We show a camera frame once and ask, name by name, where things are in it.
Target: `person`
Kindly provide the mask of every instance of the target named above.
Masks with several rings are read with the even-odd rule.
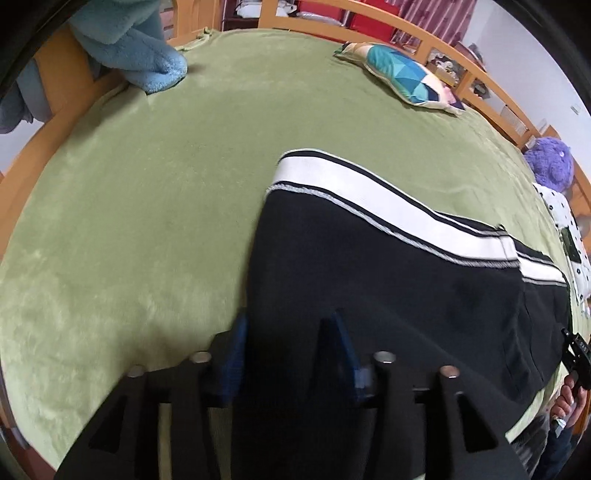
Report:
[[[560,389],[560,395],[554,402],[554,405],[550,409],[550,418],[566,418],[571,413],[574,400],[574,385],[575,379],[572,375],[567,375],[564,379],[564,384]],[[535,468],[532,480],[552,480],[562,470],[562,467],[569,459],[572,452],[572,437],[573,437],[573,426],[577,423],[581,413],[583,412],[587,403],[588,392],[584,388],[579,388],[576,392],[577,405],[574,407],[574,412],[570,416],[566,427],[562,434],[556,437],[554,432],[548,433],[548,439],[546,447],[540,457],[540,461]]]

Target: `white wall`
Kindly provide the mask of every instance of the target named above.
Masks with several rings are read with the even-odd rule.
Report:
[[[591,115],[533,35],[493,0],[478,0],[463,43],[476,43],[490,76],[534,125],[548,120],[591,177]],[[571,106],[578,106],[580,113]]]
[[[28,124],[21,122],[9,134],[0,135],[0,171],[5,173],[12,159],[22,150],[29,139],[43,124],[37,120]]]
[[[491,15],[497,8],[499,8],[499,6],[492,0],[478,0],[476,2],[472,19],[468,25],[468,30],[462,40],[462,43],[466,47],[470,46],[471,43],[478,45],[478,41],[482,36],[482,31],[485,29]]]

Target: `green fleece blanket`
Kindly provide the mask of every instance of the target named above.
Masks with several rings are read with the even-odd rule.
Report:
[[[518,150],[475,111],[402,103],[334,50],[297,33],[214,33],[186,49],[176,87],[103,99],[49,162],[0,266],[0,353],[16,421],[51,465],[131,365],[174,365],[230,325],[284,151],[319,148],[432,208],[502,223],[569,275]]]

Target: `human hand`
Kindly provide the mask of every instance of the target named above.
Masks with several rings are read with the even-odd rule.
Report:
[[[573,404],[574,397],[573,397],[573,388],[574,388],[575,380],[572,375],[567,375],[564,378],[564,385],[560,389],[560,396],[554,402],[554,405],[550,409],[550,416],[552,418],[565,418],[572,410],[571,405]],[[570,416],[568,423],[566,424],[565,428],[571,428],[577,420],[581,416],[581,412],[585,408],[585,404],[587,403],[587,390],[584,388],[579,388],[579,392],[577,393],[577,405],[574,409],[573,414]]]

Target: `white polka dot cloth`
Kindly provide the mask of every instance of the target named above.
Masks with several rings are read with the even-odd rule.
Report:
[[[564,250],[570,260],[570,266],[575,279],[574,287],[577,294],[577,300],[581,305],[581,309],[585,311],[585,300],[591,294],[591,264],[589,264],[587,252],[585,252],[583,241],[581,240],[581,233],[579,232],[579,227],[573,217],[573,212],[570,210],[569,202],[564,195],[555,192],[548,187],[544,187],[537,183],[534,183],[534,187],[544,200],[544,203],[554,220],[554,225],[558,230],[558,234],[564,245]],[[570,238],[565,238],[565,235],[567,235],[565,229],[568,229]]]

